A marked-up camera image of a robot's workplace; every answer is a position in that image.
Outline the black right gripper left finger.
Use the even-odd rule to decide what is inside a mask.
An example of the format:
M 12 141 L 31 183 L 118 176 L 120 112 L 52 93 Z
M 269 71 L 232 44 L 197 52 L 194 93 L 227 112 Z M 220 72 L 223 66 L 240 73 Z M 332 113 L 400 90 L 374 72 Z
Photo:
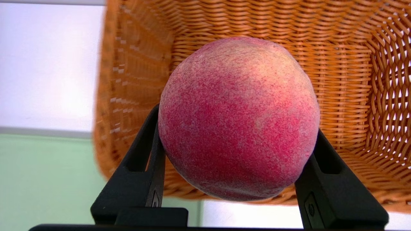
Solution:
M 166 154 L 159 106 L 149 113 L 125 157 L 91 206 L 97 225 L 154 225 L 162 205 Z

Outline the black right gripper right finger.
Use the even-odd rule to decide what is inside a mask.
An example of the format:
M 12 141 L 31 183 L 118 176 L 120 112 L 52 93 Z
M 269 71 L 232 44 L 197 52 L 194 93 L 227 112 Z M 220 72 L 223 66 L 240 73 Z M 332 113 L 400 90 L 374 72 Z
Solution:
M 295 190 L 305 229 L 383 229 L 389 222 L 389 214 L 322 131 Z

